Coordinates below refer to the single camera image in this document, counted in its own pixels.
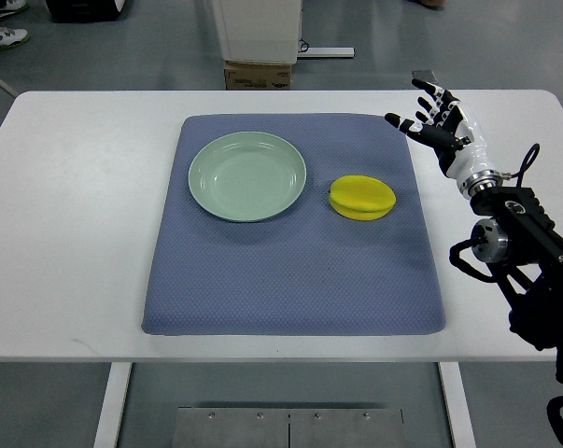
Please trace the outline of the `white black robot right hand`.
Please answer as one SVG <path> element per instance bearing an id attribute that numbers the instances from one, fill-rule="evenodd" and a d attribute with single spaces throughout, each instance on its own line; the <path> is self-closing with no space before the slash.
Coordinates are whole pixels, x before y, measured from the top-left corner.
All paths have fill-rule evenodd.
<path id="1" fill-rule="evenodd" d="M 500 186 L 502 174 L 488 157 L 487 141 L 470 107 L 437 84 L 418 78 L 412 84 L 426 93 L 417 100 L 422 109 L 413 119 L 387 113 L 385 120 L 411 140 L 432 148 L 443 175 L 456 181 L 464 198 Z"/>

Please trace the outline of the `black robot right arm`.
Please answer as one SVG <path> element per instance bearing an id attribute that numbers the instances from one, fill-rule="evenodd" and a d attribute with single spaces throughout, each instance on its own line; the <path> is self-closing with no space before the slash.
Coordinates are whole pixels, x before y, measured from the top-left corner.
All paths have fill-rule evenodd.
<path id="1" fill-rule="evenodd" d="M 480 219 L 469 239 L 451 247 L 450 263 L 500 288 L 511 332 L 539 351 L 555 349 L 563 384 L 563 237 L 530 188 L 491 186 L 470 203 Z"/>

